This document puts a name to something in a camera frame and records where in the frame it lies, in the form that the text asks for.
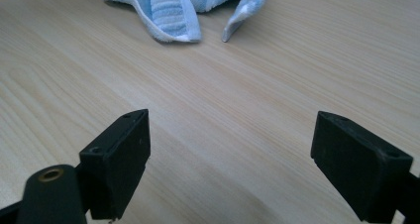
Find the black object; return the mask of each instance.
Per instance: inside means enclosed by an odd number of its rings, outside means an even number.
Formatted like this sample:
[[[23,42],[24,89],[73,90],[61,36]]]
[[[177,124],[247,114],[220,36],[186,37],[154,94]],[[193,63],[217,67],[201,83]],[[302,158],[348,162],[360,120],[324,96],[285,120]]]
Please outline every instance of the black object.
[[[149,111],[125,114],[80,152],[77,168],[45,168],[27,181],[23,200],[0,210],[1,224],[85,224],[121,219],[151,155]]]
[[[355,122],[319,112],[311,157],[361,221],[420,223],[420,180],[413,158]]]

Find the table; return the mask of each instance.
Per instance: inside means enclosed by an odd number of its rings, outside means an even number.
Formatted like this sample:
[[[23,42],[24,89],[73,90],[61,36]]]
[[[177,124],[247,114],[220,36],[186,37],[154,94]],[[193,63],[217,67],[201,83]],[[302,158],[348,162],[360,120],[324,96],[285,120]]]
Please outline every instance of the table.
[[[0,0],[0,206],[143,108],[152,156],[124,224],[360,223],[309,156],[320,110],[420,173],[420,0],[267,0],[222,43],[237,3],[200,14],[186,45],[126,5]]]

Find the towel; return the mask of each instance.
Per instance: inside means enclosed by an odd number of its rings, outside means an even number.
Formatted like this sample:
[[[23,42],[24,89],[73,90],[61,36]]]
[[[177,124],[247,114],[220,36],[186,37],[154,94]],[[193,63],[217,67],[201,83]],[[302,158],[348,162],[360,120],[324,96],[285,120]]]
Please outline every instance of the towel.
[[[197,12],[208,12],[228,0],[110,0],[131,4],[136,9],[149,32],[162,42],[189,42],[201,40]],[[222,41],[253,16],[265,0],[240,0],[234,15],[229,19]]]

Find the cloth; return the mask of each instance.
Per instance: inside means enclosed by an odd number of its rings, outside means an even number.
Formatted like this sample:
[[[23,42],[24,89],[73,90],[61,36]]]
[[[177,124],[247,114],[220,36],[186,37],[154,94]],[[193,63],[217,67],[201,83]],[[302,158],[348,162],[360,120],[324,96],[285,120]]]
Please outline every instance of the cloth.
[[[149,32],[162,42],[201,40],[196,12],[208,12],[228,0],[110,0],[131,4]],[[222,35],[227,42],[241,24],[253,16],[265,0],[241,0]]]

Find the folded towel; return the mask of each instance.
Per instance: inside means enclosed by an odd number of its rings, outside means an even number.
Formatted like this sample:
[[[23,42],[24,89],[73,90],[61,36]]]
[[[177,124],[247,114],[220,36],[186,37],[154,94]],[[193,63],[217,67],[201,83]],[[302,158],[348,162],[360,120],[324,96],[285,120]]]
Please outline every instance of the folded towel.
[[[162,42],[198,42],[201,40],[196,12],[208,12],[228,0],[111,0],[131,4],[149,32]],[[222,35],[227,42],[231,35],[265,0],[241,0]]]

